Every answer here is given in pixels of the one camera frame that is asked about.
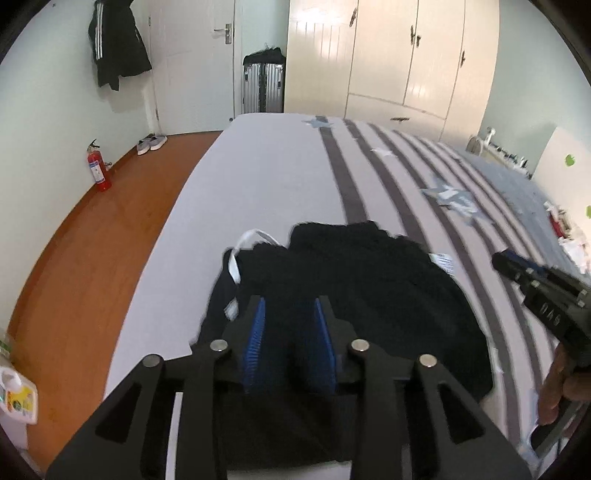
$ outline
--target brown floor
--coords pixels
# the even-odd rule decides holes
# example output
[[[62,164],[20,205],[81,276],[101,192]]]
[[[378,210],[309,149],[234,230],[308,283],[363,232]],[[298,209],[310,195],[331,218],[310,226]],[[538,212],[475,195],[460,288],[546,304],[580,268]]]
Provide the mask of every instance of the brown floor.
[[[103,397],[111,356],[142,269],[189,174],[218,132],[171,137],[134,156],[51,248],[13,317],[15,366],[37,384],[30,453],[44,470]]]

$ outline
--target shoe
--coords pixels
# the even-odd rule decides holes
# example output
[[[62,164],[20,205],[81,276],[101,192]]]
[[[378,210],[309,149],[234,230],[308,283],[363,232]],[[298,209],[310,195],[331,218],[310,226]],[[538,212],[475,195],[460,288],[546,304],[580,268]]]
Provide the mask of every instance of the shoe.
[[[142,138],[142,140],[138,142],[138,155],[143,155],[150,150],[150,140],[152,140],[153,137],[154,134],[149,134],[147,137]]]
[[[150,150],[158,150],[167,140],[168,137],[166,135],[154,135],[150,139]]]

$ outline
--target wardrobe drawer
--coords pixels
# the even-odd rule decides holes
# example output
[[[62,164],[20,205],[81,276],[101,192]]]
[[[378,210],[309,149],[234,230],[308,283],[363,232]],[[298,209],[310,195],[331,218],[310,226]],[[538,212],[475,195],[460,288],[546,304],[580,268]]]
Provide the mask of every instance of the wardrobe drawer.
[[[435,141],[439,141],[444,125],[443,119],[428,113],[353,94],[349,95],[345,116],[351,120],[362,120]]]

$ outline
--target fire extinguisher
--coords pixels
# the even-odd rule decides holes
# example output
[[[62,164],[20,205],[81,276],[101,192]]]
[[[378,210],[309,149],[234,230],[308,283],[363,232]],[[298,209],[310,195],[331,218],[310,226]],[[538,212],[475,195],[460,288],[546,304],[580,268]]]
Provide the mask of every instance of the fire extinguisher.
[[[103,156],[100,154],[100,147],[95,142],[96,139],[88,145],[88,166],[90,167],[92,176],[95,178],[96,187],[100,192],[104,192],[111,188],[111,180],[105,167],[105,162],[103,162]]]

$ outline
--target white headboard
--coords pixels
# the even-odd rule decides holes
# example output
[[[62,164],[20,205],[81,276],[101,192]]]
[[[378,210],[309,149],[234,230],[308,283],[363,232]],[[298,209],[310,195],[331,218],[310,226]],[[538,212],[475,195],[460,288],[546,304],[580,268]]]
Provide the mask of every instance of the white headboard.
[[[571,156],[567,165],[567,156]],[[533,180],[550,200],[566,210],[591,240],[591,154],[564,128],[557,127],[535,169]]]

